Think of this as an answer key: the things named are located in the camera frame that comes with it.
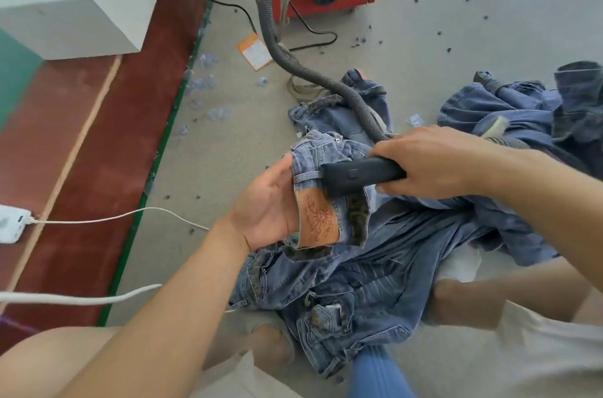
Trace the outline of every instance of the person's left arm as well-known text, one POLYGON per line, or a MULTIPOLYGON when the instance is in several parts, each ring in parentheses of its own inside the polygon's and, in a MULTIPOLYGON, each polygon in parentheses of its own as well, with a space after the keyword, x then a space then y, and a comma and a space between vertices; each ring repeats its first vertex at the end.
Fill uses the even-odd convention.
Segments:
POLYGON ((172 279, 58 396, 189 396, 245 257, 297 230, 287 154, 252 182, 172 279))

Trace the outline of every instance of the concrete floor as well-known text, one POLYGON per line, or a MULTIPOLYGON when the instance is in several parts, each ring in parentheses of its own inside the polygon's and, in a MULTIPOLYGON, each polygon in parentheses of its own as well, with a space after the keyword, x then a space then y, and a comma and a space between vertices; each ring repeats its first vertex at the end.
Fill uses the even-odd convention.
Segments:
MULTIPOLYGON (((245 6, 258 25, 253 0, 222 1, 245 6)), ((297 55, 306 66, 333 78, 350 67, 364 68, 387 87, 394 127, 401 132, 414 113, 434 122, 442 103, 469 83, 476 70, 487 69, 509 81, 538 78, 552 86, 556 67, 575 60, 603 60, 602 17, 601 0, 377 0, 354 14, 309 18, 315 29, 335 29, 340 39, 324 48, 325 55, 318 49, 297 55), (355 38, 363 36, 366 44, 351 49, 355 38)), ((205 102, 201 110, 191 107, 191 97, 183 100, 174 130, 188 125, 189 132, 172 137, 148 200, 148 206, 165 207, 206 226, 296 141, 286 115, 294 105, 284 87, 288 74, 274 64, 255 73, 238 53, 237 43, 250 32, 244 14, 214 6, 211 21, 200 50, 219 61, 210 70, 197 67, 195 76, 212 73, 217 85, 195 94, 205 102), (261 76, 268 79, 265 88, 254 85, 261 76), (230 117, 208 120, 206 112, 215 107, 229 108, 230 117)), ((308 40, 320 39, 310 38, 292 21, 285 43, 294 46, 308 40)), ((189 226, 172 216, 147 212, 119 293, 167 281, 203 235, 199 230, 189 234, 189 226)), ((512 267, 508 257, 493 254, 484 260, 478 277, 512 267)), ((109 325, 124 324, 148 298, 114 305, 109 325)), ((238 317, 237 312, 227 315, 222 330, 238 329, 238 317)), ((444 397, 459 380, 470 380, 471 360, 491 341, 486 332, 421 327, 391 352, 419 397, 444 397)), ((336 398, 345 396, 347 388, 347 381, 318 379, 303 354, 279 379, 304 397, 336 398)))

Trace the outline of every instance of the forearm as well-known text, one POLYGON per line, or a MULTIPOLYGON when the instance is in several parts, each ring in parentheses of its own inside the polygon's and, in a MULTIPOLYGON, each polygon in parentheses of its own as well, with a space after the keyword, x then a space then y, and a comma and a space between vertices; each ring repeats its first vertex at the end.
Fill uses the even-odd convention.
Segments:
POLYGON ((224 219, 60 397, 187 397, 248 253, 224 219))
POLYGON ((509 150, 486 194, 513 208, 603 290, 603 183, 538 151, 509 150))

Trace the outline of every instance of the person's left hand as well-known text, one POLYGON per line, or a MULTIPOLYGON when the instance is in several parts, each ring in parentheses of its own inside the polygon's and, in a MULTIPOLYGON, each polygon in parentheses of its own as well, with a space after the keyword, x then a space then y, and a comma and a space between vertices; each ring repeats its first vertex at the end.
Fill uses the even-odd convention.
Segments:
POLYGON ((257 176, 241 194, 227 217, 237 231, 243 234, 250 251, 299 231, 291 154, 285 154, 257 176))

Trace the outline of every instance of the beige line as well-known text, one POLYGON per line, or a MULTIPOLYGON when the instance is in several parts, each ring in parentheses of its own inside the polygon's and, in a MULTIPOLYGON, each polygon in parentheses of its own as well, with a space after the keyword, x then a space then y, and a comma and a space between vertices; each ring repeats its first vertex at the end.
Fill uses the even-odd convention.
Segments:
MULTIPOLYGON (((109 70, 109 73, 107 74, 107 77, 105 78, 104 82, 102 83, 102 87, 98 92, 98 96, 96 97, 94 105, 92 106, 92 110, 90 110, 90 114, 88 114, 88 118, 86 119, 86 122, 84 122, 84 126, 80 130, 79 135, 78 135, 77 139, 75 140, 73 148, 71 149, 71 152, 69 153, 69 156, 67 157, 67 160, 65 161, 63 169, 61 170, 61 174, 58 176, 58 180, 57 180, 56 184, 54 185, 54 188, 52 189, 52 192, 50 194, 50 197, 48 198, 48 201, 46 202, 46 206, 44 206, 44 210, 42 210, 42 212, 40 214, 40 217, 39 217, 40 220, 48 219, 48 216, 50 215, 50 212, 52 211, 54 204, 57 200, 58 194, 61 191, 69 172, 71 171, 71 167, 73 166, 73 162, 75 161, 75 158, 77 157, 79 149, 81 148, 81 145, 84 142, 84 139, 86 138, 86 135, 88 134, 88 131, 90 130, 90 127, 92 127, 92 123, 94 122, 94 119, 96 118, 96 114, 98 113, 98 110, 101 108, 102 100, 104 100, 105 96, 107 95, 107 93, 111 87, 111 83, 113 82, 113 80, 115 79, 115 76, 117 75, 117 70, 119 70, 119 66, 121 65, 121 59, 122 59, 122 56, 118 55, 118 56, 116 56, 115 60, 113 61, 113 65, 111 66, 111 69, 109 70)), ((33 231, 31 232, 31 235, 28 238, 27 243, 25 244, 25 249, 23 250, 23 253, 21 254, 21 258, 19 259, 19 262, 17 263, 17 266, 14 269, 13 276, 12 276, 10 282, 8 283, 8 287, 6 288, 7 292, 12 292, 12 291, 14 291, 15 287, 17 287, 19 278, 21 277, 21 274, 23 273, 23 269, 27 265, 27 261, 29 260, 31 253, 34 250, 35 243, 40 238, 40 234, 41 234, 41 231, 43 230, 43 228, 44 228, 44 224, 34 224, 33 231)), ((6 306, 7 306, 6 303, 0 304, 0 315, 4 313, 6 306)))

